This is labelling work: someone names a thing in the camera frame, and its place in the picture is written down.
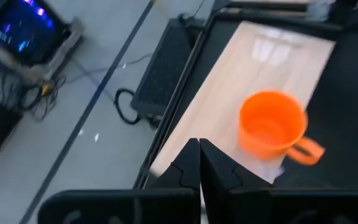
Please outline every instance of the light wood surface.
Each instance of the light wood surface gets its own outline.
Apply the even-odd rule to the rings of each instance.
[[[239,148],[239,108],[248,96],[266,89],[285,91],[306,107],[333,45],[286,30],[240,24],[151,171],[162,174],[189,138],[206,138],[253,173],[273,182],[282,158],[260,161]]]

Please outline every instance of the gray floor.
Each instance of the gray floor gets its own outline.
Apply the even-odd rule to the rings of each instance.
[[[153,7],[121,63],[152,53],[167,24],[167,15],[193,14],[201,0],[163,0]],[[86,25],[76,58],[88,70],[109,67],[142,14],[148,0],[50,0],[66,20],[78,16]],[[197,17],[206,18],[213,1],[205,0]],[[149,62],[118,68],[106,91],[135,90]],[[71,80],[81,72],[69,63],[63,74]],[[105,73],[95,74],[99,81]],[[0,223],[19,223],[52,164],[83,114],[97,86],[88,78],[65,85],[58,105],[41,123],[25,116],[0,152]],[[130,98],[121,102],[128,105]],[[127,114],[134,115],[129,108]],[[99,98],[42,200],[66,189],[129,189],[154,137],[146,122],[124,124],[105,94]],[[38,208],[28,223],[36,223]]]

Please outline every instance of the yellow cable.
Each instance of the yellow cable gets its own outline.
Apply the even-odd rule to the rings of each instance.
[[[167,21],[170,20],[169,14],[166,12],[164,7],[160,4],[159,0],[151,0],[153,5],[167,18]]]

